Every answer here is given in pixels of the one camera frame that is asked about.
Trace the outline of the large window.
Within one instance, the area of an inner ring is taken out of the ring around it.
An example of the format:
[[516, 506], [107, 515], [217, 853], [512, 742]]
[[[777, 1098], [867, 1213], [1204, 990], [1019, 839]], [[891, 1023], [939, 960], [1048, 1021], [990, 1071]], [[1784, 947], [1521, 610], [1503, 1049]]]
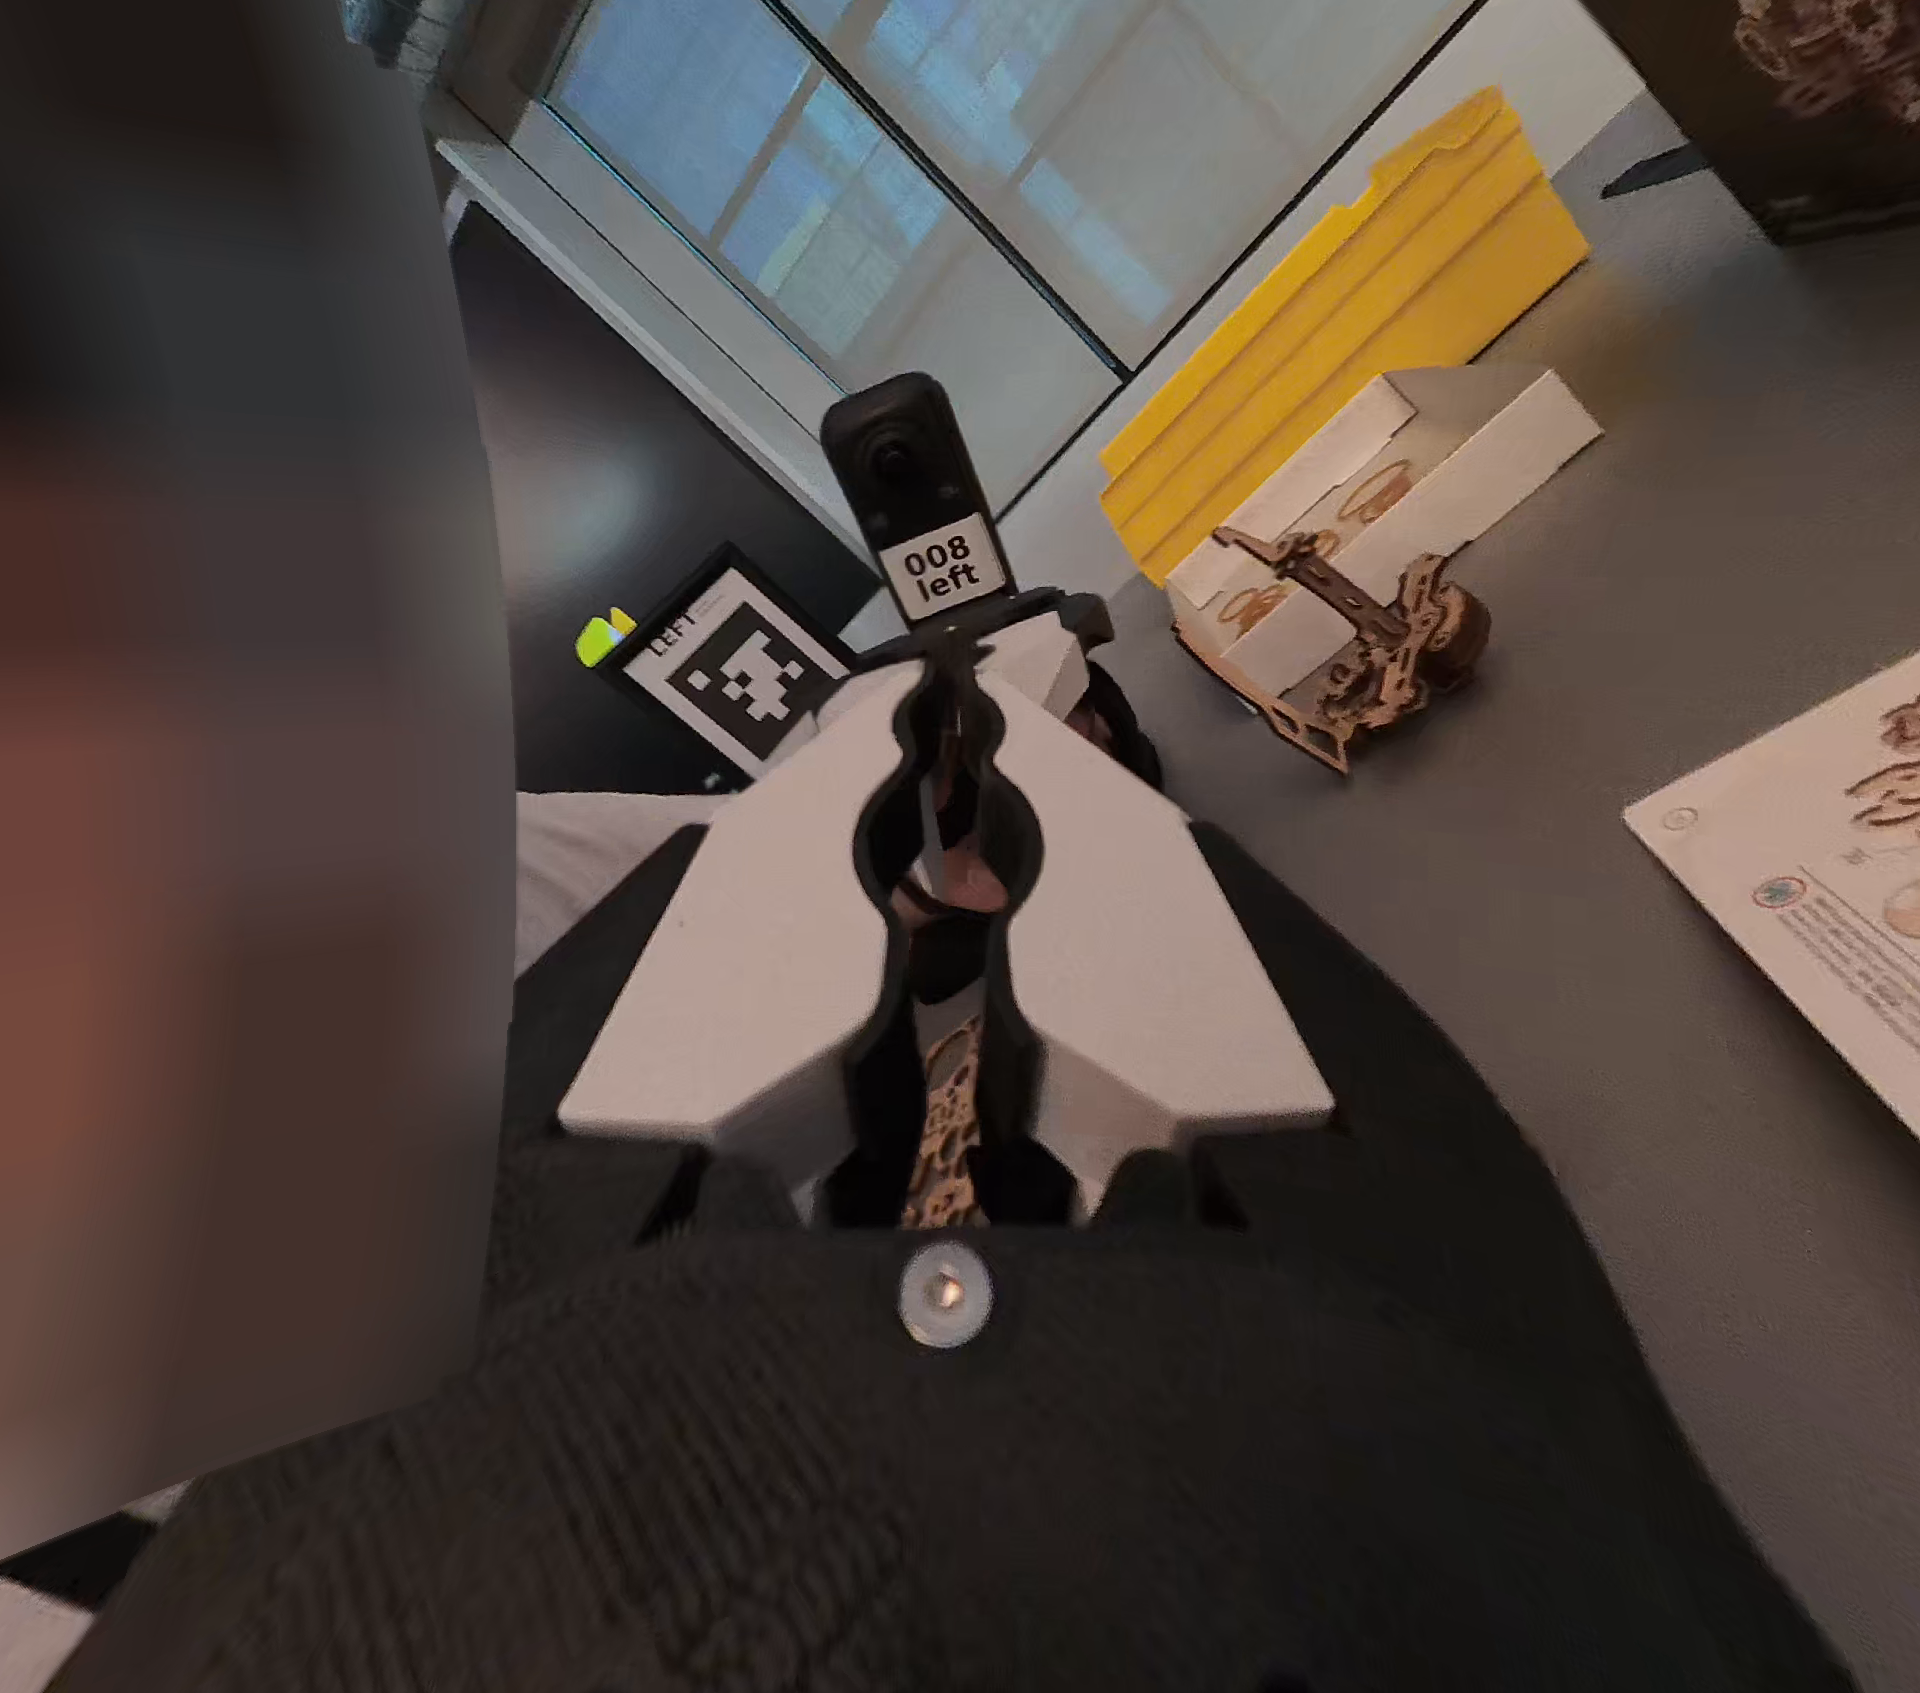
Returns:
[[839, 384], [1009, 286], [1136, 367], [1470, 0], [585, 0], [546, 108]]

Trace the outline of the person's left hand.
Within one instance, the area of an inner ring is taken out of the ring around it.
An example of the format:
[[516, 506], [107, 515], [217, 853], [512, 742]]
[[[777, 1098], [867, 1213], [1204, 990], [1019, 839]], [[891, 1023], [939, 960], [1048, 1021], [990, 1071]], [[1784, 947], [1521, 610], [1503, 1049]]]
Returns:
[[955, 847], [916, 860], [891, 891], [891, 907], [911, 923], [994, 914], [1005, 907], [1005, 888], [983, 857]]

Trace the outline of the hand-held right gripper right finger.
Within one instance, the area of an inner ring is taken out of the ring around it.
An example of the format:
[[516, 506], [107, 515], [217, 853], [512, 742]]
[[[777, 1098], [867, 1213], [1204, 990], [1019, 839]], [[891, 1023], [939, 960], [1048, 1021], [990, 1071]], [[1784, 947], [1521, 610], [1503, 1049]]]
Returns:
[[1000, 650], [974, 667], [983, 945], [968, 1168], [994, 1225], [1070, 1225], [1138, 1153], [1322, 1130], [1332, 1087], [1176, 803], [1051, 710]]

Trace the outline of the model instruction booklet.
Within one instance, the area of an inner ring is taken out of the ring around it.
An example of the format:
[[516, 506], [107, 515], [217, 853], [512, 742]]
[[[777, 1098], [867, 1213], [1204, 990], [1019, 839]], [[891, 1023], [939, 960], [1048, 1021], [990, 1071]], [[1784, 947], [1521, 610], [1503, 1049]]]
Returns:
[[1845, 1066], [1917, 1132], [1917, 656], [1622, 812]]

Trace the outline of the perforated wooden model part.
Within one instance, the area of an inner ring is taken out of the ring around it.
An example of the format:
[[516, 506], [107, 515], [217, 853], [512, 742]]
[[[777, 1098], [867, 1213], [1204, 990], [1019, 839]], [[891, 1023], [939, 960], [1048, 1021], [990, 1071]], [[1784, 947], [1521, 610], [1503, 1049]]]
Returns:
[[983, 1226], [972, 1157], [980, 1146], [978, 1078], [982, 1018], [976, 1015], [923, 1052], [923, 1125], [899, 1229]]

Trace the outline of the white cardboard box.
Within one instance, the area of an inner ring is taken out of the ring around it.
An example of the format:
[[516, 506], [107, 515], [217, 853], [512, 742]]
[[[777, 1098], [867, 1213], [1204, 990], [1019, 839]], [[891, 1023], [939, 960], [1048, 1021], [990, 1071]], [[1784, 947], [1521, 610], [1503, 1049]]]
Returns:
[[[1313, 533], [1374, 600], [1420, 554], [1451, 555], [1599, 436], [1560, 376], [1533, 362], [1432, 365], [1364, 384], [1289, 458], [1228, 507], [1262, 540]], [[1289, 694], [1354, 628], [1245, 549], [1201, 538], [1167, 574], [1173, 625], [1259, 689]]]

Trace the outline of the wooden model assembly with gears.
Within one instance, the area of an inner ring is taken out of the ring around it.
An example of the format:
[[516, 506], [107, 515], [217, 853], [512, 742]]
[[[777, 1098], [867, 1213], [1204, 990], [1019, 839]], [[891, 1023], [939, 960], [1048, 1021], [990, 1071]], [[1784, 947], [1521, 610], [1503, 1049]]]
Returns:
[[1318, 554], [1307, 531], [1259, 538], [1218, 526], [1211, 541], [1291, 579], [1351, 628], [1307, 710], [1259, 688], [1228, 659], [1200, 656], [1281, 742], [1320, 765], [1348, 773], [1357, 742], [1418, 715], [1436, 694], [1456, 692], [1474, 677], [1491, 615], [1475, 593], [1451, 579], [1448, 552], [1414, 555], [1396, 595], [1380, 601]]

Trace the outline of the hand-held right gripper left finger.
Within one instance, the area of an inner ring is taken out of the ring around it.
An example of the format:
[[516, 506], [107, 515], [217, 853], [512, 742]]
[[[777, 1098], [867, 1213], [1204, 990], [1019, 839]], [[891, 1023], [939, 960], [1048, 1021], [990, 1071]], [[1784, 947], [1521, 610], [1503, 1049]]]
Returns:
[[568, 1087], [568, 1135], [691, 1146], [897, 1229], [925, 1113], [897, 888], [927, 849], [939, 675], [862, 675], [710, 817]]

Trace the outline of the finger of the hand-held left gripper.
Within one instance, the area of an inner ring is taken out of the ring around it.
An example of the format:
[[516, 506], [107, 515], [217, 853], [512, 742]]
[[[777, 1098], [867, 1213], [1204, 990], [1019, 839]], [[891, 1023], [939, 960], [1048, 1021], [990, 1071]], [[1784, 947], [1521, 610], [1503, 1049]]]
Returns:
[[1088, 659], [1067, 625], [1004, 625], [994, 634], [994, 677], [1056, 719], [1088, 696]]

